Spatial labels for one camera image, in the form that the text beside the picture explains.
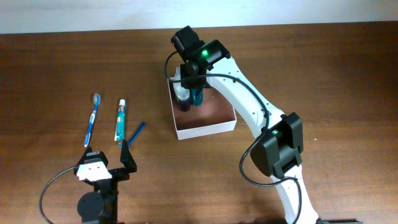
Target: toothpaste tube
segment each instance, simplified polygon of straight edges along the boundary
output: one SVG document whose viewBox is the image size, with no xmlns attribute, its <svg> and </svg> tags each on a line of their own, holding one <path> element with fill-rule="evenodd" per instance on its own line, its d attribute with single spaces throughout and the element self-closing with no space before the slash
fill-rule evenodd
<svg viewBox="0 0 398 224">
<path fill-rule="evenodd" d="M 114 140 L 120 141 L 124 139 L 124 115 L 126 114 L 126 102 L 120 100 L 118 109 L 118 120 L 116 122 L 116 131 L 114 134 Z"/>
</svg>

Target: cardboard box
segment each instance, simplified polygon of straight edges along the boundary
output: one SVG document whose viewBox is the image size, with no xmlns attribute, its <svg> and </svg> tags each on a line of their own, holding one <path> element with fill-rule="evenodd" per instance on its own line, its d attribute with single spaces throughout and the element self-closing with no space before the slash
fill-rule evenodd
<svg viewBox="0 0 398 224">
<path fill-rule="evenodd" d="M 235 109 L 216 89 L 204 89 L 202 105 L 191 105 L 189 111 L 183 112 L 176 103 L 172 84 L 168 83 L 168 86 L 178 140 L 233 131 L 235 128 Z"/>
</svg>

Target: brown table surface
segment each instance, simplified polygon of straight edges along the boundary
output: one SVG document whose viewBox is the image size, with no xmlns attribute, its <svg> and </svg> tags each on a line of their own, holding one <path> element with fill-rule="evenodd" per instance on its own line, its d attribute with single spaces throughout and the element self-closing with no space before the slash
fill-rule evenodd
<svg viewBox="0 0 398 224">
<path fill-rule="evenodd" d="M 303 176 L 324 219 L 398 223 L 398 22 L 195 29 L 220 40 L 273 104 L 303 119 Z M 171 30 L 0 35 L 0 221 L 44 223 L 40 191 L 83 154 L 92 94 L 101 94 L 90 145 L 120 167 L 116 110 L 138 172 L 119 184 L 119 221 L 238 223 L 284 218 L 276 189 L 239 173 L 253 138 L 233 132 L 178 141 L 163 73 Z M 173 73 L 180 59 L 170 62 Z M 253 165 L 246 172 L 270 182 Z M 72 173 L 44 197 L 54 223 L 79 223 L 92 188 Z"/>
</svg>

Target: toothbrush handle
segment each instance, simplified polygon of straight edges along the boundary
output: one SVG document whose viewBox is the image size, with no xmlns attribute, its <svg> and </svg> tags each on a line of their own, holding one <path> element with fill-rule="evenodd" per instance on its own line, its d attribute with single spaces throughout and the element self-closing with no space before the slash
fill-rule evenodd
<svg viewBox="0 0 398 224">
<path fill-rule="evenodd" d="M 94 120 L 95 120 L 95 113 L 96 113 L 96 111 L 94 110 L 90 116 L 90 122 L 88 123 L 88 130 L 87 130 L 86 138 L 85 138 L 85 147 L 87 147 L 88 143 L 90 142 L 91 130 L 93 129 L 93 124 L 94 124 Z"/>
</svg>

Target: black cable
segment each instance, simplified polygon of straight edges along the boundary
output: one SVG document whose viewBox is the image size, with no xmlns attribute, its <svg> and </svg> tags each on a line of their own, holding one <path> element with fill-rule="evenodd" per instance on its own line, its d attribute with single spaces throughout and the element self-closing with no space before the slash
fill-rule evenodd
<svg viewBox="0 0 398 224">
<path fill-rule="evenodd" d="M 52 182 L 54 182 L 58 177 L 62 176 L 63 174 L 66 174 L 68 171 L 71 171 L 71 170 L 73 170 L 73 169 L 75 169 L 75 168 L 77 168 L 77 166 L 71 167 L 71 168 L 69 168 L 69 169 L 67 169 L 67 170 L 62 171 L 62 172 L 59 173 L 58 175 L 56 175 L 52 180 L 50 180 L 49 183 L 47 183 L 47 185 L 44 187 L 44 189 L 43 189 L 43 191 L 42 191 L 42 194 L 40 195 L 40 199 L 39 199 L 40 214 L 42 214 L 42 217 L 44 218 L 44 220 L 45 220 L 47 223 L 49 223 L 49 224 L 54 224 L 54 223 L 51 222 L 51 221 L 49 220 L 49 218 L 47 218 L 47 217 L 45 216 L 44 212 L 43 212 L 43 196 L 44 196 L 44 193 L 45 193 L 45 191 L 47 190 L 47 188 L 50 186 L 50 184 L 51 184 Z"/>
<path fill-rule="evenodd" d="M 230 78 L 232 79 L 234 82 L 238 82 L 241 85 L 243 85 L 246 89 L 248 89 L 250 91 L 251 94 L 253 94 L 253 96 L 255 97 L 255 99 L 259 102 L 259 104 L 261 105 L 262 109 L 265 112 L 264 117 L 266 118 L 266 125 L 264 126 L 264 129 L 261 131 L 261 134 L 259 135 L 259 137 L 249 146 L 249 148 L 246 150 L 246 152 L 244 152 L 244 154 L 242 155 L 242 158 L 239 162 L 239 171 L 241 173 L 241 175 L 243 176 L 243 178 L 245 180 L 247 180 L 249 183 L 254 184 L 258 187 L 275 187 L 276 185 L 279 185 L 287 180 L 293 180 L 296 185 L 297 185 L 297 192 L 298 192 L 298 212 L 297 212 L 297 216 L 296 219 L 293 221 L 292 224 L 296 224 L 297 220 L 299 220 L 300 218 L 300 214 L 301 214 L 301 209 L 302 209 L 302 192 L 301 192 L 301 187 L 299 184 L 299 180 L 295 177 L 285 177 L 277 182 L 274 182 L 272 184 L 261 184 L 258 182 L 255 182 L 253 180 L 251 180 L 243 171 L 243 162 L 245 160 L 245 158 L 248 156 L 248 154 L 254 149 L 254 147 L 259 143 L 259 141 L 262 139 L 262 137 L 264 137 L 268 132 L 268 125 L 269 125 L 269 112 L 267 110 L 267 107 L 265 106 L 264 102 L 262 102 L 262 100 L 260 99 L 260 97 L 257 95 L 257 93 L 245 82 L 243 82 L 242 80 L 233 77 L 231 75 L 225 75 L 225 74 L 206 74 L 206 75 L 197 75 L 194 77 L 187 77 L 187 78 L 183 78 L 183 79 L 179 79 L 179 80 L 173 80 L 170 78 L 169 73 L 167 72 L 167 64 L 169 63 L 170 58 L 175 55 L 177 53 L 177 51 L 171 53 L 165 62 L 164 65 L 164 73 L 166 75 L 166 78 L 168 79 L 169 82 L 171 83 L 179 83 L 179 82 L 184 82 L 187 80 L 194 80 L 194 79 L 198 79 L 198 78 L 206 78 L 206 77 L 224 77 L 224 78 Z"/>
</svg>

